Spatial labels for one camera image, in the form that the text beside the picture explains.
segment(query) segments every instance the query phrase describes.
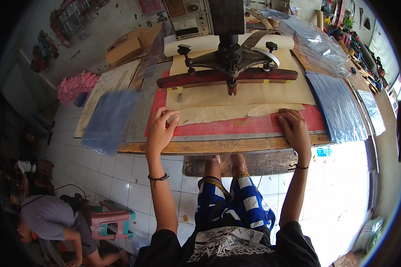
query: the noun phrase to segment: cable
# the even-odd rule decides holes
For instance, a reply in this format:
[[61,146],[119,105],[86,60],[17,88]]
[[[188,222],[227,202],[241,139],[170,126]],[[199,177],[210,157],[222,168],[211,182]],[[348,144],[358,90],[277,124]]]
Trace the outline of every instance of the cable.
[[258,185],[257,185],[257,187],[259,187],[259,186],[260,186],[261,179],[263,178],[264,170],[266,169],[266,164],[267,164],[267,161],[269,160],[269,155],[270,155],[270,152],[269,152],[269,153],[267,153],[267,159],[266,159],[266,163],[264,163],[263,173],[261,174],[260,181],[258,182]]
[[[74,185],[74,186],[77,187],[78,189],[82,190],[82,192],[85,194],[85,199],[86,199],[86,193],[83,191],[83,189],[81,189],[80,187],[78,187],[78,186],[75,185],[75,184],[66,184],[66,185],[63,185],[63,186],[58,187],[57,189],[55,189],[54,192],[57,191],[58,189],[63,188],[64,186],[67,186],[67,185]],[[21,209],[22,209],[24,206],[26,206],[26,205],[30,204],[31,202],[33,202],[34,200],[38,200],[39,198],[41,198],[41,197],[43,197],[43,196],[48,196],[48,195],[45,194],[45,195],[39,196],[39,197],[37,197],[37,198],[31,200],[30,202],[25,203],[24,205],[22,205]]]

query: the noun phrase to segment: blue and white shorts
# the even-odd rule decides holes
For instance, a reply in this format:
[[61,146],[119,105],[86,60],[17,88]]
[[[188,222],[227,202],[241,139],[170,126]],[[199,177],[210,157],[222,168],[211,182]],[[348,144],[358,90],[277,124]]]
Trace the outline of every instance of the blue and white shorts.
[[275,214],[264,202],[246,172],[234,177],[230,193],[220,180],[204,177],[198,182],[198,206],[194,215],[196,226],[205,228],[211,222],[234,220],[241,227],[264,231],[272,230]]

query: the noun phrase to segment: wrist bracelet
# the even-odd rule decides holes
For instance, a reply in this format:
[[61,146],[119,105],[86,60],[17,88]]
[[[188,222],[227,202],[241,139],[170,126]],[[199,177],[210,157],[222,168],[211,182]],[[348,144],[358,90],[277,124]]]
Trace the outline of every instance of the wrist bracelet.
[[302,168],[302,167],[299,167],[299,165],[296,163],[296,164],[293,164],[293,165],[289,165],[290,167],[294,167],[294,168],[292,168],[292,169],[288,169],[288,170],[295,170],[295,169],[302,169],[302,170],[305,170],[305,169],[308,169],[309,168],[309,166],[307,166],[306,168]]
[[151,178],[150,174],[147,175],[147,178],[148,178],[150,181],[154,181],[154,188],[155,188],[155,189],[156,189],[156,181],[163,181],[163,180],[168,179],[168,177],[169,177],[169,175],[166,174],[166,173],[165,173],[165,175],[164,175],[163,177],[157,178],[157,179],[156,179],[156,178]]

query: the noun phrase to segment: graphic print t-shirt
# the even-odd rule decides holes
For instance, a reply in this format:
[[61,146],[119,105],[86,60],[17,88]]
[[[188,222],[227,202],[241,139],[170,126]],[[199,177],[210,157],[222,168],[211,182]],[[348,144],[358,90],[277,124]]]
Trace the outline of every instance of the graphic print t-shirt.
[[160,230],[150,246],[139,250],[134,266],[320,266],[298,222],[281,228],[274,246],[260,244],[263,235],[243,227],[220,227],[195,231],[181,247],[174,232]]

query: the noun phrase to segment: person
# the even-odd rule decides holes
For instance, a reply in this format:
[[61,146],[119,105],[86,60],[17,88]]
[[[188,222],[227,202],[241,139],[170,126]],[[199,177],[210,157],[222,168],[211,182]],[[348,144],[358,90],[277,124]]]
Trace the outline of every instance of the person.
[[280,231],[271,246],[275,214],[264,203],[247,172],[244,157],[231,155],[230,192],[220,177],[218,156],[206,160],[198,182],[198,205],[193,234],[183,246],[177,238],[175,204],[160,160],[178,124],[179,111],[158,108],[152,115],[146,145],[156,231],[147,247],[139,249],[134,266],[320,266],[310,238],[298,223],[310,163],[307,123],[299,111],[280,109],[278,116],[289,145],[299,159],[280,214]]
[[8,215],[16,226],[22,243],[32,241],[32,232],[45,240],[71,241],[76,257],[66,263],[67,267],[78,267],[86,256],[95,267],[112,264],[122,258],[127,263],[126,251],[100,257],[85,216],[57,196],[35,195],[25,199],[21,212]]

